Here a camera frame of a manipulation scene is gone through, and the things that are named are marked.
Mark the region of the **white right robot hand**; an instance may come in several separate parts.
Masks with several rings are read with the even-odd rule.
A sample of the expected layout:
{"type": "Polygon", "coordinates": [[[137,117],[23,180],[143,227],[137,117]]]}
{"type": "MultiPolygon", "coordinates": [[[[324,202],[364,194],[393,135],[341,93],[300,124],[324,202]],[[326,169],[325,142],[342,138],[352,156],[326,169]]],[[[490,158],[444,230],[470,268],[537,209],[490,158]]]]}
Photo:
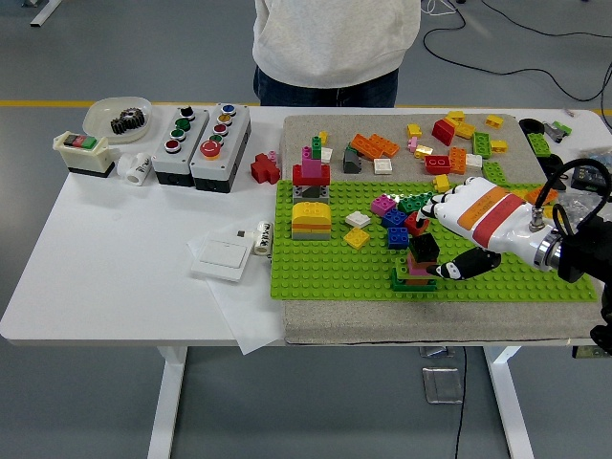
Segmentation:
{"type": "Polygon", "coordinates": [[[548,272],[549,252],[558,234],[550,225],[531,229],[534,207],[482,177],[469,177],[454,189],[433,196],[417,213],[417,225],[437,219],[447,230],[475,245],[449,262],[426,271],[438,277],[465,280],[487,273],[512,253],[532,268],[548,272]]]}

